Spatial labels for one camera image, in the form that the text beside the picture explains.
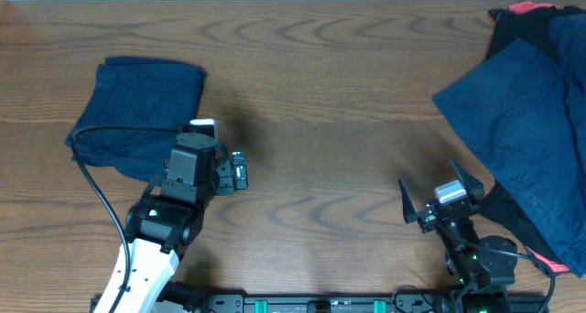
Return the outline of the dark blue shorts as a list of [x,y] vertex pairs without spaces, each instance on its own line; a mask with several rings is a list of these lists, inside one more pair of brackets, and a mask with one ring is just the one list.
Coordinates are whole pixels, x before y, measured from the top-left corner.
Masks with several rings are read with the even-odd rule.
[[[142,181],[163,173],[162,161],[175,144],[174,130],[194,119],[206,71],[181,61],[109,57],[96,70],[88,104],[73,131],[97,125],[124,130],[94,130],[80,135],[81,160],[93,167],[114,167]],[[139,131],[130,131],[139,126]]]

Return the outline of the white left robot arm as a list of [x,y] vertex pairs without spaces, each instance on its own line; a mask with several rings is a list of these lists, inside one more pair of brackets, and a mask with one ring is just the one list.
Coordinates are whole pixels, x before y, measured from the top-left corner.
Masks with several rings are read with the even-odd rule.
[[248,188],[246,156],[216,143],[177,144],[165,172],[153,178],[126,216],[124,243],[94,312],[150,312],[216,196]]

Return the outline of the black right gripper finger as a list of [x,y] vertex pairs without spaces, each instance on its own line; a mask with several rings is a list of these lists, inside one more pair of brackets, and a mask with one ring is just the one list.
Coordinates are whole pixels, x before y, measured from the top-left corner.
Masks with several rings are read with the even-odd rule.
[[451,164],[467,194],[475,199],[482,199],[484,197],[483,183],[464,169],[455,159],[451,160]]
[[398,180],[398,185],[401,191],[403,218],[406,224],[410,224],[418,219],[418,213],[416,212],[407,188],[401,179]]

